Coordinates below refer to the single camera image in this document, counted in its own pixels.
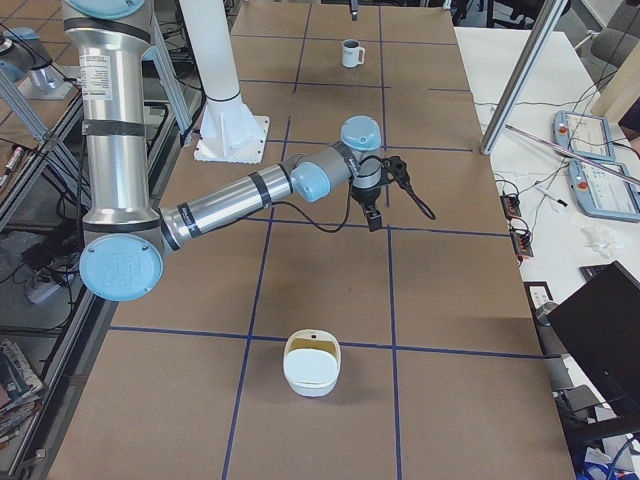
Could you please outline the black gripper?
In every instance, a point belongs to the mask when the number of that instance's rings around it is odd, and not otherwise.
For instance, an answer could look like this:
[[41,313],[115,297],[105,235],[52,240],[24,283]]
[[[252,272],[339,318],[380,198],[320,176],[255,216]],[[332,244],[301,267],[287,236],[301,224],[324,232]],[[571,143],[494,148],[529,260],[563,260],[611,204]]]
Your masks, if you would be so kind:
[[434,211],[414,191],[408,180],[407,164],[399,156],[367,155],[360,161],[360,171],[352,182],[351,197],[363,207],[370,232],[382,229],[382,214],[375,203],[382,187],[392,183],[409,196],[425,217],[435,219]]

